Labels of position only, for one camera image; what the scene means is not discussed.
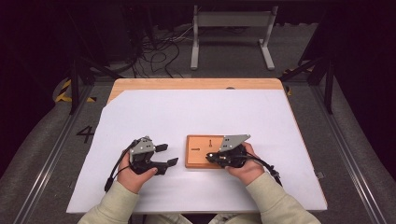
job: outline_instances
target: person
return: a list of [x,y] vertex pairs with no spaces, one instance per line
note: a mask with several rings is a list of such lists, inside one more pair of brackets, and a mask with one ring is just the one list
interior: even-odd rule
[[[249,143],[242,144],[248,153],[258,157]],[[129,165],[129,153],[120,162],[119,170]],[[247,161],[241,168],[225,167],[230,175],[236,176],[245,184],[247,191],[257,204],[260,214],[237,215],[218,214],[209,224],[233,223],[320,223],[292,196],[287,194],[275,180],[264,171],[264,168],[255,161]],[[156,168],[147,170],[142,175],[137,175],[131,169],[122,170],[102,201],[86,213],[79,224],[86,223],[128,223],[138,200],[138,192],[150,180]],[[181,214],[149,215],[145,224],[191,224]]]

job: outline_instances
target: white paper sheet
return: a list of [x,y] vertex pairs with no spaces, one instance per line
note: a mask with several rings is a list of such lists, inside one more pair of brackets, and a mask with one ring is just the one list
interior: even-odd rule
[[258,211],[243,184],[225,170],[185,168],[188,134],[243,133],[280,172],[287,193],[307,210],[327,209],[282,90],[150,90],[124,91],[104,108],[67,213],[98,204],[121,151],[145,135],[154,145],[169,145],[153,161],[179,159],[145,184],[135,213]]

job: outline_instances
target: long-sleeve shirt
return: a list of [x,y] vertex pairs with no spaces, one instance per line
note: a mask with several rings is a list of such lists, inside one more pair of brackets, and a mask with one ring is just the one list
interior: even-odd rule
[[[260,215],[235,215],[220,214],[214,217],[210,224],[226,223],[293,223],[293,224],[316,224],[320,223],[312,214],[304,208],[280,187],[275,180],[264,173],[257,177],[247,186],[253,200],[256,202]],[[128,219],[134,210],[138,195],[126,189],[123,185],[115,182],[102,201],[92,208],[80,221],[85,223],[128,223]],[[152,215],[148,216],[145,224],[191,224],[182,215]]]

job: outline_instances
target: forearm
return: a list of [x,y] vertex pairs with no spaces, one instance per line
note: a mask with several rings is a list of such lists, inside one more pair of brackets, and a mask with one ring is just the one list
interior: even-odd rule
[[102,201],[88,211],[78,223],[128,223],[137,199],[137,194],[115,181]]
[[319,223],[265,173],[247,186],[262,215],[262,223]]

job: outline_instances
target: hand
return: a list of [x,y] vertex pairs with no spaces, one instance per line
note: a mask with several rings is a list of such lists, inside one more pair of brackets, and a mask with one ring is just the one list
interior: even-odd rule
[[[257,158],[260,158],[254,153],[251,144],[242,143],[242,146],[245,147],[248,153]],[[228,171],[228,173],[230,173],[230,175],[238,177],[246,186],[264,173],[264,168],[262,167],[262,165],[256,163],[255,161],[246,161],[245,165],[241,168],[226,166],[225,169]]]
[[[124,167],[129,166],[129,151],[125,153],[119,165],[119,172]],[[123,169],[117,175],[117,181],[122,184],[129,191],[137,194],[139,190],[143,187],[143,184],[151,179],[155,173],[157,173],[157,168],[151,168],[141,175],[137,175],[131,168]]]

